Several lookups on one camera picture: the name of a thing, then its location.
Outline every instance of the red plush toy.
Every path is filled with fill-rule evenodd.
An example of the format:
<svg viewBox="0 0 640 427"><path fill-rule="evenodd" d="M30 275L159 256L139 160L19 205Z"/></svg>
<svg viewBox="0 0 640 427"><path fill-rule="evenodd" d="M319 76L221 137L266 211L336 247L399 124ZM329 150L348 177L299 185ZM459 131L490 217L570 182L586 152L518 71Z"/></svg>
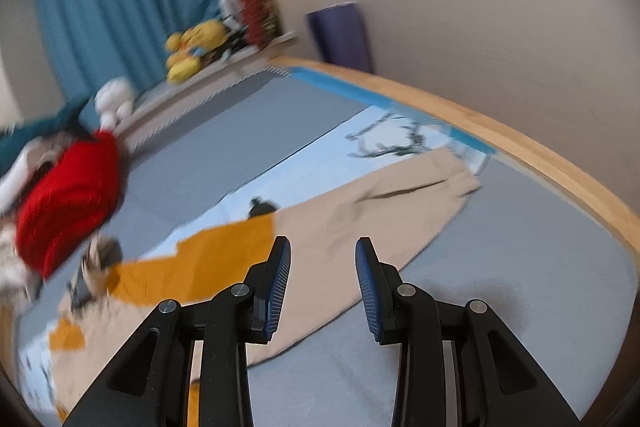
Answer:
<svg viewBox="0 0 640 427"><path fill-rule="evenodd" d="M112 134L71 146L35 186L18 212L16 247L47 279L113 213L120 165Z"/></svg>

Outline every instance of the purple rolled mat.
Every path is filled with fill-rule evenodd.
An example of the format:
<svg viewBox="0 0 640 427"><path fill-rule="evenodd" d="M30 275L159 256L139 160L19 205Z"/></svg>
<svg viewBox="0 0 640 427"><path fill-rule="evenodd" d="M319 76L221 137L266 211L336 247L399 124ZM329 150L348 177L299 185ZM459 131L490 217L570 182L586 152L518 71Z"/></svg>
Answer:
<svg viewBox="0 0 640 427"><path fill-rule="evenodd" d="M348 2L306 14L306 20L329 64L373 73L369 40L358 4Z"/></svg>

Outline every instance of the yellow plush toy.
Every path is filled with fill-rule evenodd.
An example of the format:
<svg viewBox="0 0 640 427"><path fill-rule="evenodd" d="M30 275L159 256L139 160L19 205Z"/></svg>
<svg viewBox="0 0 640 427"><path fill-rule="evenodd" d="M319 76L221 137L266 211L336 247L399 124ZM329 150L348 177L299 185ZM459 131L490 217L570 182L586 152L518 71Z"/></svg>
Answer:
<svg viewBox="0 0 640 427"><path fill-rule="evenodd" d="M172 52L166 61L167 81L180 84L191 78L200 71L200 57L219 48L227 39L226 26L217 19L169 36L164 46Z"/></svg>

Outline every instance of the metal screw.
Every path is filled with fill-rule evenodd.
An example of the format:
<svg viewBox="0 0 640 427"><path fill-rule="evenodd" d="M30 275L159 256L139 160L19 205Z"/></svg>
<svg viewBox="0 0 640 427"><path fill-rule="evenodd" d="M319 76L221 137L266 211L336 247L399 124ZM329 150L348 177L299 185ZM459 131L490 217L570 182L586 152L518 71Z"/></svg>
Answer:
<svg viewBox="0 0 640 427"><path fill-rule="evenodd" d="M239 283L231 286L231 295L234 297L244 297L247 293L249 293L249 286L246 284Z"/></svg>
<svg viewBox="0 0 640 427"><path fill-rule="evenodd" d="M471 304L469 304L469 308L474 313L484 313L485 311L487 311L486 304L482 301L471 301Z"/></svg>
<svg viewBox="0 0 640 427"><path fill-rule="evenodd" d="M158 304L158 309L160 310L160 313L171 313L177 307L178 307L178 304L175 301L172 301L171 299L167 299L166 301L162 301L160 304Z"/></svg>
<svg viewBox="0 0 640 427"><path fill-rule="evenodd" d="M413 297L415 295L415 288L410 284L401 284L397 290L402 297Z"/></svg>

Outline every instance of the plush toy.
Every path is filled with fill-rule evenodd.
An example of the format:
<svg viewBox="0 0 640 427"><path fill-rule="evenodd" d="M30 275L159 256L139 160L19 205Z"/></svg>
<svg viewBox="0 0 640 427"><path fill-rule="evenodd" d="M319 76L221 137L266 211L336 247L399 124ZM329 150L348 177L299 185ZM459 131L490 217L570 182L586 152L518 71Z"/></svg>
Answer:
<svg viewBox="0 0 640 427"><path fill-rule="evenodd" d="M110 80L95 95L95 112L100 116L100 129L113 130L133 113L136 96L124 77Z"/></svg>
<svg viewBox="0 0 640 427"><path fill-rule="evenodd" d="M166 61L167 81L180 84L198 73L202 67L200 58L225 44L226 32L222 22L212 19L169 36L164 46L172 53Z"/></svg>

